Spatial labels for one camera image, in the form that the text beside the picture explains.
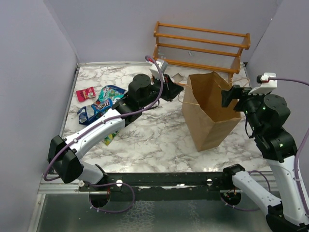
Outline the green snack packet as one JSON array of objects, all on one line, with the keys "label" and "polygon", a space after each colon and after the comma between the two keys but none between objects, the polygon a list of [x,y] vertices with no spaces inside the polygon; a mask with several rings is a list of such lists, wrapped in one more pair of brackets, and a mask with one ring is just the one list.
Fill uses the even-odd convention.
[{"label": "green snack packet", "polygon": [[105,137],[105,138],[102,140],[103,143],[104,143],[105,145],[109,145],[109,144],[113,141],[114,137],[115,137],[117,134],[118,134],[118,131],[109,134],[107,137]]}]

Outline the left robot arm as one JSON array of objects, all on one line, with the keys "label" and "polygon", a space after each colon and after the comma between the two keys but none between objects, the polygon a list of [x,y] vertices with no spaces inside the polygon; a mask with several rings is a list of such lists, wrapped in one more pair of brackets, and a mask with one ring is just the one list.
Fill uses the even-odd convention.
[{"label": "left robot arm", "polygon": [[64,183],[74,180],[89,182],[100,191],[106,187],[106,173],[99,165],[82,162],[83,156],[108,135],[117,132],[149,110],[158,100],[173,101],[183,87],[163,79],[151,82],[149,76],[138,74],[128,85],[128,91],[103,116],[66,138],[55,136],[50,143],[47,161]]}]

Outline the red snack bar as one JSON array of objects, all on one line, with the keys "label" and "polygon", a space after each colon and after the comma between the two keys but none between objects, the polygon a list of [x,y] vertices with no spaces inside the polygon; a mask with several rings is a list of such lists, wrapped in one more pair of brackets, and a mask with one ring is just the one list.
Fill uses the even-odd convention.
[{"label": "red snack bar", "polygon": [[96,97],[96,93],[93,87],[88,87],[86,89],[77,90],[76,96],[79,102],[84,102],[88,99]]}]

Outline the dark blue snack packet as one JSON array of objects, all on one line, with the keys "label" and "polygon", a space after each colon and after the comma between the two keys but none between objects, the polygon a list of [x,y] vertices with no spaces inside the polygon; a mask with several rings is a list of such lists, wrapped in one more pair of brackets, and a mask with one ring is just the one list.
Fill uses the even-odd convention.
[{"label": "dark blue snack packet", "polygon": [[103,114],[102,111],[92,105],[84,106],[77,111],[78,122],[80,125],[88,126],[103,116]]}]

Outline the blue candy packet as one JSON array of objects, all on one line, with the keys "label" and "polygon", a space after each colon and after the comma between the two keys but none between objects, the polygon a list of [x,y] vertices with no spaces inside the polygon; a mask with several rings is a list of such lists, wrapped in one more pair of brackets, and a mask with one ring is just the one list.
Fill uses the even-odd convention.
[{"label": "blue candy packet", "polygon": [[109,110],[113,105],[113,102],[110,98],[107,98],[103,101],[100,101],[97,99],[92,105],[91,108],[94,111],[94,114],[99,114],[99,113],[105,113],[107,110]]}]

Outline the teal red snack packet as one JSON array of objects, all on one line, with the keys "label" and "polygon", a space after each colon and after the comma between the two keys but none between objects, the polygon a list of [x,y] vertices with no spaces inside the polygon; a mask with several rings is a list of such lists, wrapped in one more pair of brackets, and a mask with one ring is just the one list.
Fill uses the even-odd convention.
[{"label": "teal red snack packet", "polygon": [[126,90],[123,88],[114,85],[107,85],[101,89],[98,100],[100,102],[104,102],[108,99],[111,99],[112,102],[115,103],[117,100],[122,98],[125,93]]}]

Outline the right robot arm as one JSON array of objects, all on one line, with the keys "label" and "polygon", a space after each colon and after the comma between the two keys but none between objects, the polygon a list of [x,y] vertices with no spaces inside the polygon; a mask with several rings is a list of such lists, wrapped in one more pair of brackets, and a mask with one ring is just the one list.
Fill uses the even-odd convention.
[{"label": "right robot arm", "polygon": [[283,125],[290,110],[283,97],[255,93],[254,89],[234,85],[222,90],[222,107],[236,100],[234,110],[243,112],[253,131],[252,137],[276,180],[280,197],[258,184],[247,171],[234,165],[222,176],[227,189],[242,190],[263,212],[273,232],[307,232],[309,230],[308,195],[301,179],[294,138]]}]

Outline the brown paper bag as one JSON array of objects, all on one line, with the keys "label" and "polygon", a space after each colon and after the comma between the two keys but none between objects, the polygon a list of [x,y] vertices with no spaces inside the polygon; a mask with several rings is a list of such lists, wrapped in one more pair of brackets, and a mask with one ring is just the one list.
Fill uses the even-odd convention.
[{"label": "brown paper bag", "polygon": [[218,147],[241,121],[237,100],[222,107],[222,90],[229,84],[216,72],[192,74],[184,87],[182,114],[197,151]]}]

